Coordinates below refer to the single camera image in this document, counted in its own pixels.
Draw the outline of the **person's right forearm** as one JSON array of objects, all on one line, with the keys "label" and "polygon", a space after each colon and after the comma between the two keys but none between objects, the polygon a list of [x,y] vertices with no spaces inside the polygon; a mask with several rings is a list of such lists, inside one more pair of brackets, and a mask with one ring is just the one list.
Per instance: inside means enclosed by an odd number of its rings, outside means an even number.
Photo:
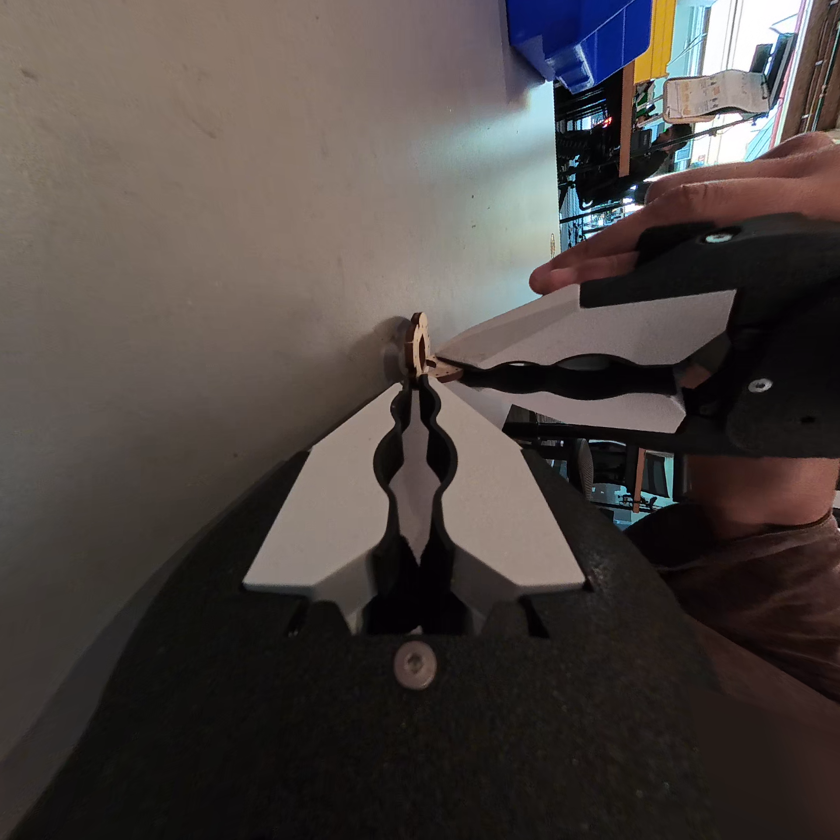
[{"label": "person's right forearm", "polygon": [[808,526],[833,507],[837,459],[690,455],[686,463],[689,497],[718,539]]}]

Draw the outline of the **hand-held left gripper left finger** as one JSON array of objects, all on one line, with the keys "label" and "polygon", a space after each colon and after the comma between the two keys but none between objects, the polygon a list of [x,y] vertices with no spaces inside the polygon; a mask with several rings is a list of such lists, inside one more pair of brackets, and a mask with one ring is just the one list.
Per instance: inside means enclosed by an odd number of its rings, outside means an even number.
[{"label": "hand-held left gripper left finger", "polygon": [[414,567],[391,488],[403,467],[413,390],[393,385],[303,454],[243,586],[336,605],[352,632]]}]

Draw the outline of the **cardboard structure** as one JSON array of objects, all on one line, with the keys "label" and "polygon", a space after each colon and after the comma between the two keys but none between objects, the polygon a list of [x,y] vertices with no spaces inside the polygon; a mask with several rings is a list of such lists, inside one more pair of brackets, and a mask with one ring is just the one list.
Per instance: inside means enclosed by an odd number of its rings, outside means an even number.
[{"label": "cardboard structure", "polygon": [[668,78],[664,84],[662,118],[669,124],[708,122],[728,112],[761,115],[771,108],[770,90],[759,72],[729,69]]}]

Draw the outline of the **round wooden gear part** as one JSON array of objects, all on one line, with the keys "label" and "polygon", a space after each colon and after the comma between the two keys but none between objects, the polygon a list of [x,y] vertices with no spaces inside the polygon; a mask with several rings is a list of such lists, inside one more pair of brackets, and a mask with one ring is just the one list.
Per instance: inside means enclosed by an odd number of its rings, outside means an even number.
[{"label": "round wooden gear part", "polygon": [[434,357],[428,347],[428,320],[423,311],[415,312],[405,327],[398,347],[401,372],[410,382],[416,382],[434,367]]}]

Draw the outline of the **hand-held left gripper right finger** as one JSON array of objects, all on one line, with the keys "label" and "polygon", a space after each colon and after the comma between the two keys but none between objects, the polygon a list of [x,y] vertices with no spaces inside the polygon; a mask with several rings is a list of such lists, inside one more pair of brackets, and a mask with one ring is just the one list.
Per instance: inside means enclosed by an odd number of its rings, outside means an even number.
[{"label": "hand-held left gripper right finger", "polygon": [[433,398],[429,429],[454,447],[439,506],[455,552],[449,588],[475,630],[499,603],[580,590],[585,575],[522,448],[446,385],[421,383]]}]

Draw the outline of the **black mesh office chair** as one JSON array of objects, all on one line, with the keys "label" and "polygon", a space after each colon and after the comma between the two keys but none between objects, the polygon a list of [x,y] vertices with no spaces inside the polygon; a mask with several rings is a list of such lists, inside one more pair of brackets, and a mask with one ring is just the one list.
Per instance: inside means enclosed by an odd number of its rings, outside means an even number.
[{"label": "black mesh office chair", "polygon": [[606,440],[573,438],[570,446],[584,493],[615,522],[629,524],[674,503],[674,458]]}]

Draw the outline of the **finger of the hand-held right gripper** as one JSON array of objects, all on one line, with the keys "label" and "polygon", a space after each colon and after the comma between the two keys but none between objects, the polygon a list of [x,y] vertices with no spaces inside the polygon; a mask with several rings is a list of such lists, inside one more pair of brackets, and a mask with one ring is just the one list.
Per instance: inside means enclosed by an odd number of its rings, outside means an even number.
[{"label": "finger of the hand-held right gripper", "polygon": [[508,363],[553,365],[603,355],[636,365],[674,365],[722,334],[735,290],[583,308],[567,287],[477,324],[437,356],[488,370]]},{"label": "finger of the hand-held right gripper", "polygon": [[567,360],[504,363],[486,370],[465,366],[461,382],[567,425],[671,434],[686,417],[671,365]]}]

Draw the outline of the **blue plastic bin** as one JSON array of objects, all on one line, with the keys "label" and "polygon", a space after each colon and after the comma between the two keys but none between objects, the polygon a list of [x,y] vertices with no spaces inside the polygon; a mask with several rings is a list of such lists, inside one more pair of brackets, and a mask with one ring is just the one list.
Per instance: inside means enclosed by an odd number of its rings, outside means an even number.
[{"label": "blue plastic bin", "polygon": [[651,1],[507,1],[509,43],[546,81],[576,95],[650,45]]}]

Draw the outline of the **yellow plastic bin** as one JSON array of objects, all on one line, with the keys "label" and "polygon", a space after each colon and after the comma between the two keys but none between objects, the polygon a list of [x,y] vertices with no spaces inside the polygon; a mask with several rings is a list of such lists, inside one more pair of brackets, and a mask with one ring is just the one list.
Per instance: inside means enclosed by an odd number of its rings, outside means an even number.
[{"label": "yellow plastic bin", "polygon": [[634,81],[667,76],[673,48],[677,1],[653,1],[648,49],[634,62]]}]

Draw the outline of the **person's right hand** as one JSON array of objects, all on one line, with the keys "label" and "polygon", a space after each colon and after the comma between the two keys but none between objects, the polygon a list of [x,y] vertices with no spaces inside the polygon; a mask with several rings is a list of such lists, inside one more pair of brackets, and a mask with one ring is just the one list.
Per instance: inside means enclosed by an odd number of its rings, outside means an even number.
[{"label": "person's right hand", "polygon": [[625,275],[635,267],[638,240],[650,228],[700,222],[725,228],[776,214],[838,221],[839,147],[827,133],[798,135],[754,161],[659,179],[641,209],[535,269],[529,286],[544,296]]}]

